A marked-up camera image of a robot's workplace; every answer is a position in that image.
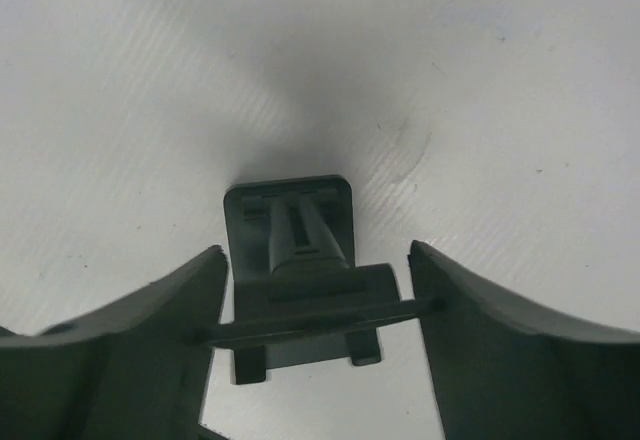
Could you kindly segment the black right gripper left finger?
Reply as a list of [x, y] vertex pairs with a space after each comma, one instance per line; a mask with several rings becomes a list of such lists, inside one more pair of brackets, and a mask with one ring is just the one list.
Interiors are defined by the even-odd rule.
[[201, 424], [228, 264], [212, 246], [38, 335], [1, 331], [4, 439], [215, 439]]

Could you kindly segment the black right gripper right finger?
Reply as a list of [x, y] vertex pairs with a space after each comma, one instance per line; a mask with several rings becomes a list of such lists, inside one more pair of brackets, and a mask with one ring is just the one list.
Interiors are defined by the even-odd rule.
[[414, 294], [448, 439], [636, 439], [639, 335], [508, 290], [415, 241]]

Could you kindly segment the black folding phone stand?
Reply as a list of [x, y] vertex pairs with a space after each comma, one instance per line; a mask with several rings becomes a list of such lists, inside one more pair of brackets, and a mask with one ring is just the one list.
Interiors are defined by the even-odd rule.
[[231, 351], [236, 385], [333, 359], [376, 364], [379, 328], [445, 306], [433, 295], [401, 299], [387, 263], [357, 265], [352, 188], [341, 176], [234, 185], [223, 207], [234, 320], [194, 338]]

